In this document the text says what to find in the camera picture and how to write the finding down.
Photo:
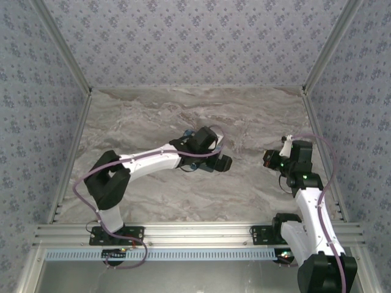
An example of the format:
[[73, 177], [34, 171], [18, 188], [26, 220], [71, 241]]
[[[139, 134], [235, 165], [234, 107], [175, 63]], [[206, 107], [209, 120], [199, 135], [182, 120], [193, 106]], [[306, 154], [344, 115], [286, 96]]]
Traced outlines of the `small circuit board with LED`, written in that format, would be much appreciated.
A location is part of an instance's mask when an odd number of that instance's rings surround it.
[[101, 259], [124, 259], [126, 258], [125, 248], [103, 249]]
[[281, 266], [292, 266], [294, 262], [294, 255], [291, 250], [275, 249], [276, 260], [274, 262]]

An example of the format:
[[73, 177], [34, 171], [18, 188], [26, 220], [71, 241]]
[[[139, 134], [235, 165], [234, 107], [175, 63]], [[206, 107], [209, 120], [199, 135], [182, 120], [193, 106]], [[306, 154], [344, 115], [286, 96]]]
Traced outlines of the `grey metal panel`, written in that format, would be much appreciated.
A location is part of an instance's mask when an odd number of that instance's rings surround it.
[[300, 293], [295, 267], [272, 261], [46, 262], [35, 293]]

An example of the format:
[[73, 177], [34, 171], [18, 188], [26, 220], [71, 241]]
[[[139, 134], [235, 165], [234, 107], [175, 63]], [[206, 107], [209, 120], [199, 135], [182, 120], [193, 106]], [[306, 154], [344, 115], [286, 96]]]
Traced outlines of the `aluminium table side rail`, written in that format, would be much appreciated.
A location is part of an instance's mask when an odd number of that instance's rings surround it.
[[60, 177], [59, 185], [56, 190], [56, 193], [55, 193], [55, 196], [53, 199], [53, 203], [51, 205], [51, 209], [50, 209], [50, 212], [48, 215], [48, 220], [46, 222], [49, 225], [53, 224], [56, 221], [57, 209], [64, 199], [64, 196], [66, 194], [66, 191], [67, 191], [67, 188], [68, 188], [68, 185], [70, 182], [73, 166], [75, 163], [76, 153], [79, 148], [79, 143], [80, 143], [80, 140], [82, 137], [84, 125], [85, 125], [85, 122], [86, 122], [86, 119], [87, 119], [87, 116], [89, 113], [90, 104], [92, 101], [91, 93], [92, 93], [91, 91], [87, 93], [84, 104], [82, 105], [80, 117], [78, 119], [78, 123], [76, 125], [76, 130], [75, 130], [73, 139], [71, 141], [70, 149], [69, 149], [69, 152], [67, 155], [67, 160], [65, 161], [65, 168], [64, 168], [64, 171], [62, 172], [62, 175]]
[[312, 100], [310, 99], [309, 95], [305, 90], [303, 90], [302, 99], [305, 109], [307, 111], [312, 132], [314, 135], [316, 135], [315, 139], [318, 144], [318, 149], [321, 162], [324, 167], [324, 171], [327, 180], [330, 183], [328, 190], [330, 191], [332, 198], [334, 199], [336, 204], [339, 206], [338, 218], [344, 222], [349, 222], [350, 218], [348, 215], [348, 211], [345, 206], [343, 194], [341, 192], [339, 183], [337, 181], [337, 164], [335, 163], [337, 155], [333, 154], [333, 151], [331, 150], [331, 143], [329, 141], [326, 141], [326, 139], [323, 137], [323, 133], [321, 131], [320, 123], [318, 122], [318, 119], [316, 117], [316, 112], [312, 104]]

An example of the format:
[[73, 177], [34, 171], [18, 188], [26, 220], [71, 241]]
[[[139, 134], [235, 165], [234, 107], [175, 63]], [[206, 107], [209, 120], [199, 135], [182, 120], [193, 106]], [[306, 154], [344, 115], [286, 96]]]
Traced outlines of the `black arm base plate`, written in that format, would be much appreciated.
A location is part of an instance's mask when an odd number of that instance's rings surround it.
[[254, 225], [249, 231], [254, 245], [278, 244], [271, 225]]
[[[133, 237], [139, 239], [140, 241], [144, 240], [144, 230], [143, 226], [124, 226], [119, 229], [115, 234], [124, 236], [124, 237]], [[109, 235], [101, 226], [95, 226], [92, 228], [90, 234], [89, 245], [91, 246], [141, 246], [141, 243], [138, 241], [131, 241], [129, 239], [119, 239]]]

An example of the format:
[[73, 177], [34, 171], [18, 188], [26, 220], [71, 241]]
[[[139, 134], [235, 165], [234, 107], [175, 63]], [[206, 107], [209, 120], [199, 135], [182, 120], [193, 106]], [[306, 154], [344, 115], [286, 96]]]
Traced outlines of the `wide aluminium mounting rail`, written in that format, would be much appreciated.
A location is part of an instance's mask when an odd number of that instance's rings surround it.
[[[144, 242], [151, 248], [240, 248], [252, 245], [251, 222], [166, 222], [143, 223]], [[82, 247], [90, 234], [83, 224], [39, 225], [33, 245], [44, 247]]]

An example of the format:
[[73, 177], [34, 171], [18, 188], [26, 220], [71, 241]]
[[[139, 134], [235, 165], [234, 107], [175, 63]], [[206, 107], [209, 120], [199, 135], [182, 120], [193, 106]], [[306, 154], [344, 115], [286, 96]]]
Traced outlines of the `aluminium frame post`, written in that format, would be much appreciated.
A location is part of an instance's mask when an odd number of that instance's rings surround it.
[[36, 14], [40, 18], [43, 26], [45, 27], [50, 38], [54, 42], [58, 52], [60, 53], [63, 61], [67, 65], [71, 74], [73, 75], [76, 83], [79, 85], [79, 88], [86, 94], [89, 95], [91, 88], [87, 79], [85, 78], [81, 67], [78, 65], [73, 53], [71, 52], [70, 47], [68, 46], [66, 40], [58, 28], [56, 21], [49, 9], [47, 8], [44, 0], [29, 0], [32, 7], [34, 8]]
[[308, 95], [318, 82], [333, 53], [337, 49], [338, 44], [348, 30], [363, 2], [364, 0], [346, 0], [340, 15], [333, 25], [332, 30], [325, 44], [323, 45], [318, 58], [313, 64], [313, 67], [311, 68], [307, 79], [302, 86], [305, 95]]

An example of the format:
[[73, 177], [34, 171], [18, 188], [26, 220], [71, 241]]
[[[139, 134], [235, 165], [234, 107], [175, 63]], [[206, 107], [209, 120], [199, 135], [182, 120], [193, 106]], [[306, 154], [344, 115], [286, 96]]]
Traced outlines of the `short aluminium frame leg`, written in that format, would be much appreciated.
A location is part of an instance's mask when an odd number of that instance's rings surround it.
[[15, 293], [34, 293], [43, 263], [45, 262], [46, 249], [33, 247], [27, 255], [26, 262], [21, 271]]
[[360, 293], [383, 293], [368, 248], [355, 246], [350, 249], [357, 261]]

